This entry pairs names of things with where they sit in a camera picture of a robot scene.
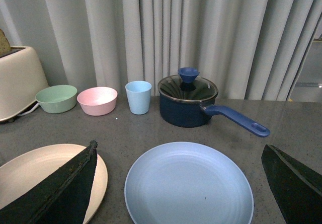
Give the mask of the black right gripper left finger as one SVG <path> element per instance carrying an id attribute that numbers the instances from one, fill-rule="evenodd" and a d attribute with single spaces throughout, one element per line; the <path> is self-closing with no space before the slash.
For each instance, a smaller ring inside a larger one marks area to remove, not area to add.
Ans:
<path id="1" fill-rule="evenodd" d="M 83 223 L 97 166 L 97 142 L 1 209 L 1 223 Z"/>

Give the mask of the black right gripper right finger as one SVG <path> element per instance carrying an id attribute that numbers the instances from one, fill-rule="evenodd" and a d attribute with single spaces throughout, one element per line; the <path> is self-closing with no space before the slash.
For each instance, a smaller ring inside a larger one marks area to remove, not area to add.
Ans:
<path id="1" fill-rule="evenodd" d="M 286 223 L 321 223 L 321 174 L 273 145 L 262 165 Z"/>

